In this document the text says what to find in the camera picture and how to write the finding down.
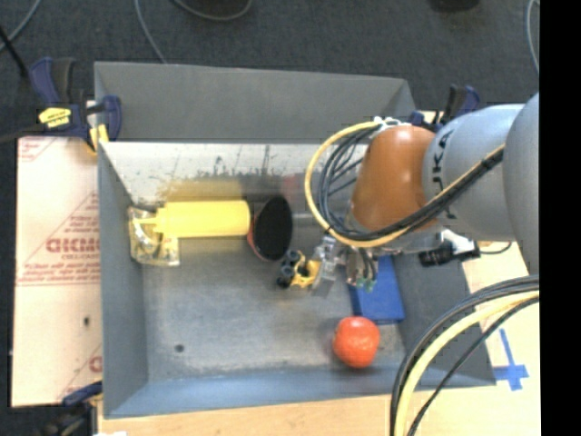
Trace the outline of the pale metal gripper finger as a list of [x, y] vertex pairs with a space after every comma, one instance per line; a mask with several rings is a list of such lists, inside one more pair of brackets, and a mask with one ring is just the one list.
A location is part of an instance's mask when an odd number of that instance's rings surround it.
[[314, 260], [323, 265], [334, 267], [337, 264], [338, 242], [329, 235], [324, 235], [314, 248]]
[[311, 295], [314, 297], [327, 298], [336, 282], [336, 279], [336, 265], [333, 263], [323, 263], [314, 277], [310, 289]]

